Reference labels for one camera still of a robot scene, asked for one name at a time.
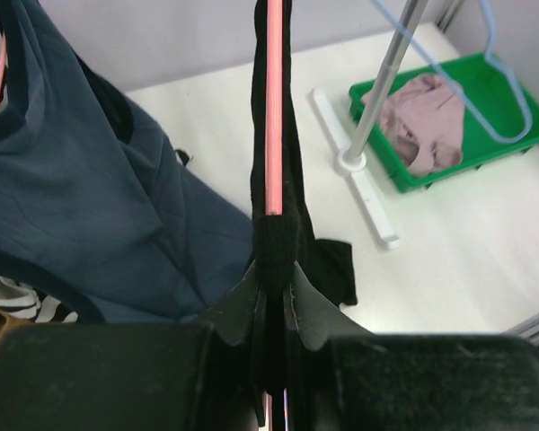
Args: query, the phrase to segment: white stand foot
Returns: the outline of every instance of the white stand foot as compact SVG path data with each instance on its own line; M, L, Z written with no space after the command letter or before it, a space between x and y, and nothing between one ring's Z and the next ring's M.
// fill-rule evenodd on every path
M351 139L343 129L325 92L317 88L312 96L326 132L338 151L334 162L335 171L347 179L351 192L359 204L361 214L369 224L379 245L386 250L396 249L399 246L399 236L395 233L367 176L366 156L362 154L361 159L355 164L347 162L344 154L351 146Z

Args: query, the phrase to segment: black and white striped cloth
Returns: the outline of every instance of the black and white striped cloth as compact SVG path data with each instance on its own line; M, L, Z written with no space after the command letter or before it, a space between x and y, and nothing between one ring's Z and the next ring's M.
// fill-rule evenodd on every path
M0 310L35 323L75 323L78 320L78 314L55 297L5 277L0 277Z

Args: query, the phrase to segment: green tray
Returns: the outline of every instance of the green tray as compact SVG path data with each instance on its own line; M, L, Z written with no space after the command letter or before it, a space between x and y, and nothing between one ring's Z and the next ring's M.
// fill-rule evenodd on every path
M460 83L467 97L485 116L502 136L515 136L523 129L521 111L505 76L488 65L482 54L461 57L442 63L445 71ZM390 93L397 91L413 77L427 72L434 72L431 66L398 74ZM369 92L374 81L355 84L349 88L351 98L350 113L356 122L363 114L364 104L361 98ZM416 178L407 172L399 155L376 125L369 137L369 144L385 167L397 189L404 193L419 187L429 187L432 183L469 169L479 169L483 164L516 152L525 152L539 144L539 103L525 91L527 102L533 112L533 128L521 141L515 144L495 142L477 122L475 117L465 110L464 117L464 159L461 164L447 170L431 173Z

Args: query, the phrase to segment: blue garment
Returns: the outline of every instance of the blue garment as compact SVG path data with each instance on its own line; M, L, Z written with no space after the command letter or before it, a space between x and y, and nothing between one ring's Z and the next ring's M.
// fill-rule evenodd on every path
M0 275L91 322L184 321L215 303L245 270L248 217L177 162L37 0L0 0L0 29Z

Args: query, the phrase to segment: metal bar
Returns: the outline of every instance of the metal bar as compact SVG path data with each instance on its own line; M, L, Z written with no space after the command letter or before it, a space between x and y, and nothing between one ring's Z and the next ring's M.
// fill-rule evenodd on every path
M459 12L459 9L464 3L465 0L450 0L443 6L443 9L435 21L435 24L442 32L446 32L449 24L451 24L451 21L455 18L455 15Z
M410 33L413 33L420 23L421 15L427 6L428 0L408 0L403 9L401 22ZM403 61L403 56L410 42L403 35L395 30L392 41L385 54L384 61L377 73L376 82L372 89L371 98L366 105L361 120L358 124L358 131L351 142L351 147L345 153L347 163L358 164L363 150L366 147L367 139L376 123L379 112L384 105L385 98L389 93L397 71Z

